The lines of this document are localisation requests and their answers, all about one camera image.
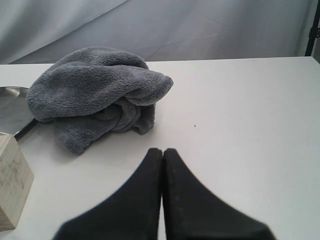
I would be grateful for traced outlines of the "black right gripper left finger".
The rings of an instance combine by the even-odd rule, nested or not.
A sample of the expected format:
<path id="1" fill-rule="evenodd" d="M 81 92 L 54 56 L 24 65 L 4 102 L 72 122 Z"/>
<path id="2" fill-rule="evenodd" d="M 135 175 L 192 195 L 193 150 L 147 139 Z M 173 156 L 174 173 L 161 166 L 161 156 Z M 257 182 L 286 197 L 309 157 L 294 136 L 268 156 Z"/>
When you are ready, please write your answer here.
<path id="1" fill-rule="evenodd" d="M 132 176 L 110 197 L 65 222 L 55 240 L 156 240 L 163 153 L 150 148 Z"/>

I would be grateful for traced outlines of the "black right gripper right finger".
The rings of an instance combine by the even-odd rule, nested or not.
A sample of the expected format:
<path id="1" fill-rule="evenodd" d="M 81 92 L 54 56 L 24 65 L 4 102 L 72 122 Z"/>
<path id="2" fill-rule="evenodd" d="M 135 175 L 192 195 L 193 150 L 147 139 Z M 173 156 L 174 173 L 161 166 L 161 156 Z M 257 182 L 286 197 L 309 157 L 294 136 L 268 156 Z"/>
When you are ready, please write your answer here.
<path id="1" fill-rule="evenodd" d="M 173 149 L 163 154 L 162 202 L 168 240 L 271 240 L 269 227 L 208 190 Z"/>

